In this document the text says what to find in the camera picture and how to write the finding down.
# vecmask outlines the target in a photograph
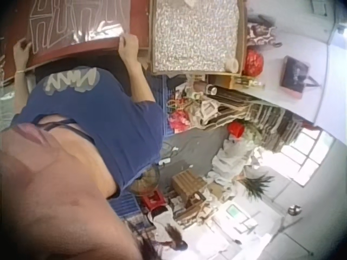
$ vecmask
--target blue t-shirt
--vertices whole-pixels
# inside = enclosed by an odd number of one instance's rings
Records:
[[[106,70],[78,67],[47,76],[12,125],[53,114],[75,120],[94,140],[121,191],[160,158],[163,110],[151,101],[134,103]]]

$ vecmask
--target glitter panel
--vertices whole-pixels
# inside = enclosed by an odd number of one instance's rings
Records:
[[[237,0],[156,0],[154,72],[225,72],[235,58]]]

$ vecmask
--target box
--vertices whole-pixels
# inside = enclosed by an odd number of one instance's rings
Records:
[[[150,22],[150,57],[151,57],[151,72],[155,75],[160,74],[167,74],[170,71],[155,71],[153,69],[153,61],[154,61],[154,55],[153,55],[153,46],[155,41],[155,33],[153,29],[154,19],[156,18],[156,10],[154,6],[156,5],[157,0],[151,1],[151,22]],[[236,55],[235,58],[237,59],[239,63],[239,70],[237,73],[230,73],[230,72],[217,72],[217,71],[174,71],[175,73],[180,74],[196,74],[196,75],[221,75],[226,78],[230,78],[230,76],[240,76],[242,74],[243,68],[245,66],[246,61],[246,49],[247,49],[247,9],[245,7],[244,0],[238,0],[238,7],[239,7],[239,25],[238,25],[238,32],[237,32],[237,46],[236,46]]]

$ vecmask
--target window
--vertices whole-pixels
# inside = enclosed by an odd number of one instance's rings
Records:
[[[227,213],[238,223],[234,229],[240,234],[250,232],[257,226],[257,222],[242,212],[235,204],[227,209]]]
[[[280,153],[264,151],[262,165],[305,186],[323,162],[333,141],[327,132],[304,128],[297,140],[284,146]]]

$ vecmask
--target hand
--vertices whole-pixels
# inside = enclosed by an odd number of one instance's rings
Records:
[[[31,46],[33,45],[31,42],[27,44],[25,48],[22,48],[22,44],[25,42],[25,38],[19,40],[13,46],[13,55],[15,58],[16,70],[23,71],[27,68],[27,63],[29,60],[29,54]]]
[[[137,55],[139,52],[139,40],[137,36],[132,34],[121,35],[118,52],[125,66],[131,67],[137,64]]]

